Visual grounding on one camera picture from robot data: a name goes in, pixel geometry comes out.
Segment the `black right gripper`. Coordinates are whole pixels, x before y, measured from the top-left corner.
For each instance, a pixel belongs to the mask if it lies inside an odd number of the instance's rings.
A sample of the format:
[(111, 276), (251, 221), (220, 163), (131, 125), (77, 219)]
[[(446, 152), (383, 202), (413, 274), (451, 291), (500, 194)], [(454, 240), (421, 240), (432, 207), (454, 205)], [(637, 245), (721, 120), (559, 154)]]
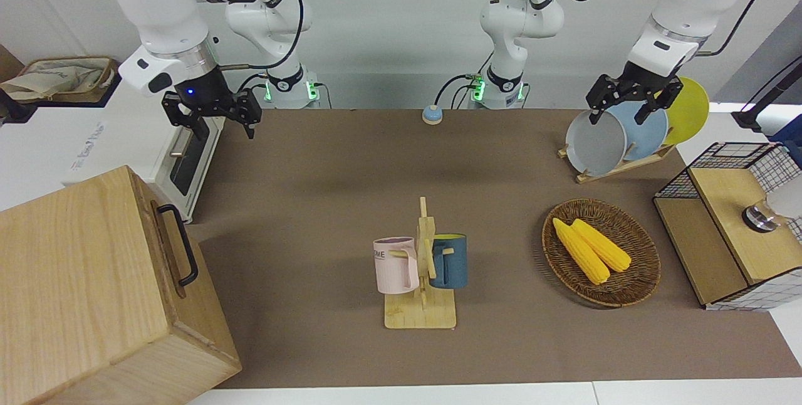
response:
[(226, 117), (243, 125), (248, 139), (254, 139), (263, 108), (251, 90), (231, 91), (219, 66), (174, 88), (162, 99), (162, 108), (172, 125), (190, 128), (195, 139), (207, 141), (210, 130), (203, 117)]

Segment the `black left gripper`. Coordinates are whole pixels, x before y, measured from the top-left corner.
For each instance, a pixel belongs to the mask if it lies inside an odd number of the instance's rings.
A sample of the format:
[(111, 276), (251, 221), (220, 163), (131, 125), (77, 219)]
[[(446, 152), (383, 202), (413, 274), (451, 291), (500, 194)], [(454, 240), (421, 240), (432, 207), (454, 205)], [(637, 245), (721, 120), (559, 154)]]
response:
[(643, 100), (634, 115), (634, 122), (642, 125), (657, 110), (670, 108), (683, 87), (675, 71), (669, 76), (661, 76), (628, 61), (619, 76), (600, 75), (585, 95), (585, 101), (591, 108), (590, 124), (598, 124), (605, 111), (614, 105), (626, 100)]

